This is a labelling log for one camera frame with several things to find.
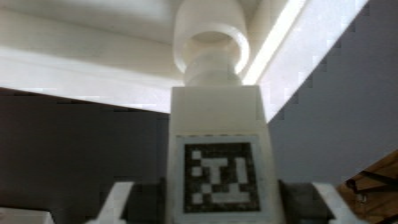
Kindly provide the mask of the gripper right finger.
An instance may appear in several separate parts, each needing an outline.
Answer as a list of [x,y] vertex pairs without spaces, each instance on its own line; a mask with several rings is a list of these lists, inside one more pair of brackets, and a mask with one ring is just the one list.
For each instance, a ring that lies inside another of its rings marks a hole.
[[328,224],[370,224],[358,218],[335,186],[321,182],[314,182],[314,186],[335,215]]

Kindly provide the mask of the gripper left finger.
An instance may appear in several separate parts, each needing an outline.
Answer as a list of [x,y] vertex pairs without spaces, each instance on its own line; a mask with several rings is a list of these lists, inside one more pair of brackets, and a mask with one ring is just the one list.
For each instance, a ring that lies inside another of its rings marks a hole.
[[127,224],[123,212],[134,185],[132,181],[115,183],[99,216],[84,224]]

